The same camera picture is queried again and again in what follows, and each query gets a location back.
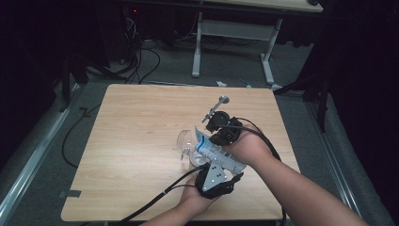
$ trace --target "dark background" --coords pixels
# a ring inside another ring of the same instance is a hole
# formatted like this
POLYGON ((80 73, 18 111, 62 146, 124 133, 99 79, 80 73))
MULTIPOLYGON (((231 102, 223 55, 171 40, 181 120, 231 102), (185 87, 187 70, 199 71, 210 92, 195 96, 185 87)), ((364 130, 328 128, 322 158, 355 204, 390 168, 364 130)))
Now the dark background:
MULTIPOLYGON (((347 20, 321 23, 287 18, 278 43, 315 43, 298 80, 315 75, 318 79, 301 89, 318 90, 327 82, 355 152, 398 224, 398 1, 321 4, 322 15, 347 20)), ((142 37, 170 45, 179 31, 190 28, 194 17, 193 12, 162 8, 140 8, 139 12, 142 21, 137 22, 142 24, 137 27, 142 28, 142 37)), ((55 99, 53 85, 62 76, 66 56, 79 53, 105 66, 121 58, 115 40, 123 41, 124 24, 116 5, 73 1, 3 1, 0 19, 3 167, 55 99)))

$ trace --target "left hand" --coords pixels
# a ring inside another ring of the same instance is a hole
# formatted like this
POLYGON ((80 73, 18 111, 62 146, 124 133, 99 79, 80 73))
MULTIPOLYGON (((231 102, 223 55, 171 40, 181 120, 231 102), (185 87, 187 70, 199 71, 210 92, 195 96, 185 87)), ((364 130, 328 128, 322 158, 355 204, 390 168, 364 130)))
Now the left hand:
POLYGON ((179 213, 184 214, 188 218, 194 218, 203 212, 205 212, 212 203, 214 203, 219 197, 212 200, 206 199, 200 195, 196 187, 193 187, 196 182, 197 176, 190 178, 187 181, 187 185, 184 188, 182 197, 179 203, 175 207, 179 213))

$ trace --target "wooden table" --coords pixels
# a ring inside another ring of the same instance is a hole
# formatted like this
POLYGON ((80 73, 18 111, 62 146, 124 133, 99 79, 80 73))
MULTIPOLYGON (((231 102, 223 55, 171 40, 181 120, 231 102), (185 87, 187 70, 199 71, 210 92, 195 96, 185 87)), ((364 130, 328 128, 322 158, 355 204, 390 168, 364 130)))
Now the wooden table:
MULTIPOLYGON (((112 221, 127 217, 189 169, 176 140, 200 121, 219 96, 231 116, 255 122, 295 170, 290 140, 270 89, 111 85, 94 123, 71 190, 61 213, 66 221, 112 221)), ((197 220, 278 219, 280 205, 255 171, 245 174, 230 195, 220 198, 197 220)), ((168 193, 135 220, 147 220, 176 205, 182 188, 168 193)))

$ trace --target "human arm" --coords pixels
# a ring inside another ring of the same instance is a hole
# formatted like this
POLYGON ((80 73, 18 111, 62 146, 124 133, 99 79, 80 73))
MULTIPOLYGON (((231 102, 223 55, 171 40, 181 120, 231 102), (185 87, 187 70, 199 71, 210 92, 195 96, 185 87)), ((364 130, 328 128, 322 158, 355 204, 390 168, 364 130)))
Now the human arm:
POLYGON ((203 198, 196 187, 193 187, 196 177, 192 177, 186 183, 182 197, 179 203, 167 210, 166 212, 156 216, 155 218, 141 224, 143 226, 165 225, 179 226, 185 225, 192 218, 205 212, 211 204, 218 198, 209 200, 203 198))
POLYGON ((367 225, 322 187, 277 160, 258 136, 243 130, 224 150, 255 169, 295 225, 367 225))

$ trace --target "human hand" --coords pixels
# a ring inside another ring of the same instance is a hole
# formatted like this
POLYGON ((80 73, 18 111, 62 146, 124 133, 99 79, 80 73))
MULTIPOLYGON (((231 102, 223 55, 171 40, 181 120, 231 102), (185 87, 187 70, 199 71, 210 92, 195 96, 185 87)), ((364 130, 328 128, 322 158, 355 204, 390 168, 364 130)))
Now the human hand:
POLYGON ((205 212, 218 199, 217 197, 209 200, 202 197, 195 187, 196 178, 197 176, 194 176, 187 181, 186 185, 188 186, 184 188, 182 197, 175 207, 180 214, 185 215, 189 219, 205 212))
MULTIPOLYGON (((245 125, 246 128, 259 131, 253 125, 245 125)), ((241 163, 253 166, 258 160, 265 160, 271 157, 269 147, 257 135, 247 131, 241 130, 240 137, 233 142, 233 144, 224 146, 223 150, 231 153, 241 163)))

